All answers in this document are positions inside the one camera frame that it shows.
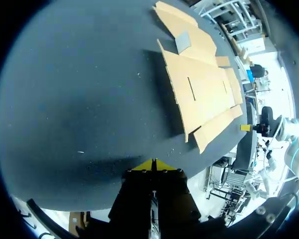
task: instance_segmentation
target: cardboard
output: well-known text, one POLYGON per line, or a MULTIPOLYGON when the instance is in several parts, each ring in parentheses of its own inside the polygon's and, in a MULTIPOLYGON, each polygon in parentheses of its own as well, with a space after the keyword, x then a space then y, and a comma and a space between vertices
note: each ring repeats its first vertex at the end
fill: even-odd
POLYGON ((76 227, 85 228, 84 225, 84 213, 83 212, 70 212, 69 218, 69 232, 75 236, 79 236, 76 232, 76 227))
POLYGON ((219 67, 230 66, 229 58, 227 56, 216 56, 216 62, 219 67))
POLYGON ((208 121, 196 132, 194 132, 199 153, 202 153, 207 145, 214 138, 216 138, 217 135, 219 135, 235 118, 241 116, 242 114, 243 112, 241 110, 241 106, 235 106, 208 121))
POLYGON ((243 98, 241 96, 241 88, 240 84, 238 82, 238 79, 236 78, 235 72, 233 68, 227 68, 225 69, 227 79, 229 80, 230 87, 233 92, 234 101, 236 105, 243 103, 243 98))
POLYGON ((188 135, 235 105, 225 69, 196 59, 162 51, 166 70, 182 117, 185 142, 188 135))
POLYGON ((230 66, 228 57, 215 57, 215 43, 193 18, 162 2, 157 2, 154 10, 174 36, 178 50, 178 54, 166 51, 157 40, 182 118, 185 142, 194 132, 202 153, 242 115, 239 82, 232 68, 220 68, 230 66))
POLYGON ((173 15, 175 15, 175 16, 187 21, 188 23, 198 27, 197 21, 193 17, 183 13, 181 10, 179 10, 179 9, 177 9, 177 8, 171 6, 171 5, 168 5, 168 4, 166 4, 162 1, 158 1, 155 5, 158 9, 169 12, 169 13, 172 13, 173 15))
POLYGON ((210 35, 199 29, 197 25, 184 20, 179 14, 175 15, 172 11, 167 12, 158 7, 153 7, 153 9, 175 38, 179 55, 217 66, 216 45, 210 35))

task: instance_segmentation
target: table surface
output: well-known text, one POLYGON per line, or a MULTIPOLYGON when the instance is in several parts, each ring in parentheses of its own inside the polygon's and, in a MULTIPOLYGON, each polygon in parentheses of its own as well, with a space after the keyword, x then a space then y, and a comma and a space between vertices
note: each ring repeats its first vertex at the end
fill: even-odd
MULTIPOLYGON (((0 75, 0 168, 10 193, 55 210, 109 208, 127 168, 157 157, 192 177, 244 136, 245 100, 202 155, 192 135, 184 142, 156 42, 173 38, 155 2, 53 1, 23 29, 0 75)), ((195 17, 239 77, 214 27, 165 2, 195 17)))

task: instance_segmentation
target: person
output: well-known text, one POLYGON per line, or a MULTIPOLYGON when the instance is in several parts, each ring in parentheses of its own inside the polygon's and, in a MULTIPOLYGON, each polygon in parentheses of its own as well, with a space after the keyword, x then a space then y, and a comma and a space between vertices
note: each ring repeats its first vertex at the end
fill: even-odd
POLYGON ((261 65, 253 64, 250 66, 254 78, 261 78, 268 75, 268 71, 261 65))

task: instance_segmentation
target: blue object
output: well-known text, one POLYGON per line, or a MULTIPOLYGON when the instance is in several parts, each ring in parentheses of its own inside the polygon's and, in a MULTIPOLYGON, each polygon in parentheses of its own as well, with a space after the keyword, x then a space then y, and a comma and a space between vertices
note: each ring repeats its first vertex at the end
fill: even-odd
POLYGON ((251 70, 246 70, 246 71, 247 71, 247 75, 248 75, 250 82, 254 82, 254 76, 253 76, 253 73, 251 72, 251 70))

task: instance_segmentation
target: white wall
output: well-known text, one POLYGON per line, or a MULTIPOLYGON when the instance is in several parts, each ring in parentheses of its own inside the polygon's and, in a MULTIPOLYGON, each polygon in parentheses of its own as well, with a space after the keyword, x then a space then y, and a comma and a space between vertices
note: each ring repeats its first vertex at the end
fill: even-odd
POLYGON ((269 72, 269 89, 271 91, 257 94, 257 98, 263 102, 262 106, 270 106, 273 109, 274 118, 280 115, 293 117, 294 111, 291 109, 292 99, 290 99, 291 96, 289 95, 290 86, 277 60, 277 52, 250 56, 250 59, 254 64, 262 65, 269 72))

